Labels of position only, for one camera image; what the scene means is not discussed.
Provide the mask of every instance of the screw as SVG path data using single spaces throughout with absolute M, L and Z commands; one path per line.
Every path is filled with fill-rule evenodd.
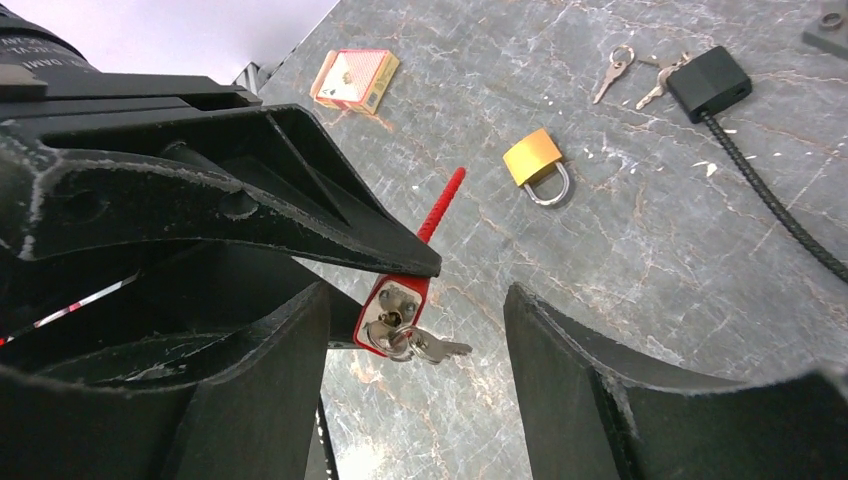
M 403 306 L 403 312 L 408 317 L 412 317 L 413 315 L 415 315 L 416 309 L 418 309 L 418 305 L 416 305 L 415 302 L 407 302 L 407 304 Z

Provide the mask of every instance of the key ring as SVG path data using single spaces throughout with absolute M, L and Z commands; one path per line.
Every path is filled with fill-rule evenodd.
M 633 63 L 634 60 L 636 60 L 636 52 L 630 45 L 619 45 L 613 48 L 612 52 L 610 52 L 610 63 L 616 62 L 615 54 L 622 50 L 627 52 L 627 62 L 625 62 L 627 63 L 627 65 L 630 65 L 631 63 Z
M 383 326 L 389 331 L 382 334 L 375 334 L 372 331 L 375 325 Z M 365 326 L 365 336 L 374 348 L 383 352 L 392 361 L 408 362 L 412 360 L 413 352 L 410 351 L 408 337 L 406 335 L 398 335 L 400 330 L 395 332 L 391 332 L 390 330 L 391 327 L 382 322 L 371 322 Z

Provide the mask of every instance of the white wall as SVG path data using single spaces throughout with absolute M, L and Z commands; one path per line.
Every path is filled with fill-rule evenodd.
M 276 64 L 338 0 L 2 0 L 117 73 L 206 75 L 230 84 Z

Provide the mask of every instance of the black coiled cable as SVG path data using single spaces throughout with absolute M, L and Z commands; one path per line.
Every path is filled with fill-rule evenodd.
M 731 140 L 727 132 L 721 128 L 718 121 L 706 112 L 701 115 L 701 118 L 704 119 L 704 123 L 707 124 L 710 132 L 712 132 L 713 136 L 716 140 L 718 140 L 718 143 L 721 144 L 724 151 L 727 152 L 727 155 L 730 156 L 731 160 L 733 160 L 733 163 L 736 164 L 736 167 L 739 168 L 739 171 L 742 172 L 742 175 L 745 176 L 745 179 L 748 180 L 748 183 L 751 184 L 754 191 L 757 192 L 757 195 L 760 196 L 769 210 L 771 210 L 771 213 L 780 220 L 780 223 L 786 227 L 786 230 L 788 230 L 789 233 L 795 237 L 795 240 L 798 240 L 798 243 L 810 252 L 810 254 L 812 254 L 819 263 L 833 272 L 833 274 L 839 277 L 840 280 L 848 283 L 848 267 L 821 246 L 821 244 L 817 242 L 816 239 L 813 238 L 806 230 L 804 230 L 804 227 L 802 227 L 797 220 L 795 220 L 795 217 L 793 217 L 786 207 L 780 203 L 780 200 L 771 193 L 771 190 L 769 190 L 766 183 L 754 170 L 754 167 L 751 166 L 748 160 L 745 160 L 745 156 L 742 155 L 742 152 L 739 151 L 739 148 L 735 143 L 733 143 L 733 140 Z

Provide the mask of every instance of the key pair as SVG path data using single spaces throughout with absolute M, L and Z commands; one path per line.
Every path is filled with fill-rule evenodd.
M 620 52 L 627 52 L 627 58 L 625 60 L 618 59 Z M 646 105 L 651 103 L 651 101 L 655 98 L 659 98 L 663 96 L 668 89 L 667 82 L 668 77 L 677 71 L 683 65 L 689 63 L 692 59 L 691 55 L 688 52 L 683 52 L 680 57 L 665 59 L 665 60 L 657 60 L 655 58 L 650 59 L 638 59 L 641 63 L 646 63 L 648 65 L 653 65 L 660 69 L 659 74 L 657 75 L 657 85 L 648 92 L 639 102 L 636 104 L 636 110 L 642 110 Z M 601 89 L 598 91 L 598 94 L 595 95 L 595 99 L 592 101 L 593 104 L 597 104 L 601 101 L 604 94 L 609 90 L 610 85 L 613 84 L 616 80 L 621 78 L 624 75 L 624 72 L 627 70 L 627 67 L 633 63 L 636 59 L 636 53 L 633 49 L 627 45 L 619 45 L 615 47 L 612 52 L 610 52 L 609 56 L 610 66 L 607 68 L 606 75 L 604 75 L 604 81 L 601 84 Z
M 472 352 L 470 345 L 440 339 L 416 326 L 392 327 L 383 321 L 366 326 L 369 342 L 396 362 L 408 362 L 413 356 L 432 365 L 446 358 L 465 356 Z

